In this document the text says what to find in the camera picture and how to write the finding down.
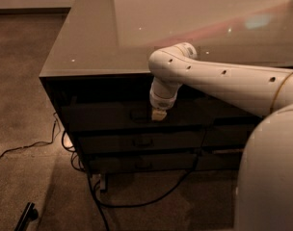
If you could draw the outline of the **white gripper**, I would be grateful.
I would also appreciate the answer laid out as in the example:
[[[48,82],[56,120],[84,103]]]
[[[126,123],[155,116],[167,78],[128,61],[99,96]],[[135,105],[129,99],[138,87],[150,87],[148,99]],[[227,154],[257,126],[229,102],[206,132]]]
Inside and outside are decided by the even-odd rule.
[[[157,96],[154,92],[149,94],[149,101],[154,108],[151,113],[151,119],[153,121],[162,121],[167,116],[167,110],[171,109],[176,100],[176,96],[171,98],[162,98]]]

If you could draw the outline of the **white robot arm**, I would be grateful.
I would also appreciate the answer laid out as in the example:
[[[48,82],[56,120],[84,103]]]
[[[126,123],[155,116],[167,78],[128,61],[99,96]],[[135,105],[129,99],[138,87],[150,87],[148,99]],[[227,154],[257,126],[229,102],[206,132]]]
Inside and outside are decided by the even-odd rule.
[[[293,69],[201,62],[186,42],[154,51],[148,67],[154,120],[183,85],[263,118],[242,155],[234,230],[293,231]]]

